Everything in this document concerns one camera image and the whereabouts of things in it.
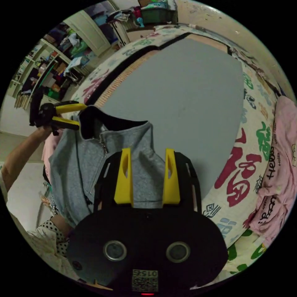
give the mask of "pink shirt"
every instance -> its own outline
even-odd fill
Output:
[[[54,136],[52,133],[51,135],[46,139],[45,143],[44,143],[44,147],[43,147],[43,152],[42,152],[42,157],[41,160],[44,162],[44,166],[45,166],[45,173],[47,178],[50,181],[50,162],[49,162],[49,157],[54,153],[54,150],[56,149],[62,134],[63,134],[63,130],[58,130],[59,135],[58,136]]]
[[[297,106],[285,96],[276,104],[272,138],[257,212],[250,222],[250,229],[265,238],[266,247],[284,225],[297,194]]]

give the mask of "gray hoodie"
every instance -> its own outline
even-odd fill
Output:
[[[92,213],[94,186],[105,160],[127,147],[132,156],[134,208],[162,207],[165,163],[153,150],[151,123],[118,119],[95,106],[72,120],[80,122],[80,130],[66,129],[49,159],[53,196],[68,224],[75,227]]]

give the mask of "qr code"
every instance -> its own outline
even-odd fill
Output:
[[[133,270],[132,291],[157,292],[158,271],[156,270]]]

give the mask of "bed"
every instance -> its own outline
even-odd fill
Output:
[[[187,53],[183,58],[182,48]],[[167,62],[165,69],[162,61]],[[247,228],[269,160],[280,90],[257,63],[223,37],[186,26],[158,26],[103,62],[72,97],[113,116],[149,120],[154,126],[154,148],[161,157],[170,145],[192,160],[200,180],[203,214],[221,230],[229,251],[228,263],[214,282],[242,271],[265,251],[263,241]],[[183,92],[176,87],[177,65]],[[193,92],[195,84],[199,96]],[[148,95],[156,89],[158,94],[170,91],[158,98],[156,93]],[[187,100],[195,96],[198,103]],[[177,124],[171,120],[174,116]],[[169,126],[176,124],[171,129],[179,131],[176,139],[162,127],[160,118]]]

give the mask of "zipper pull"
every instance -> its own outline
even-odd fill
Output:
[[[101,146],[102,146],[102,148],[104,150],[104,153],[107,154],[108,150],[107,150],[107,147],[106,147],[101,135],[99,135],[99,143],[101,144]]]

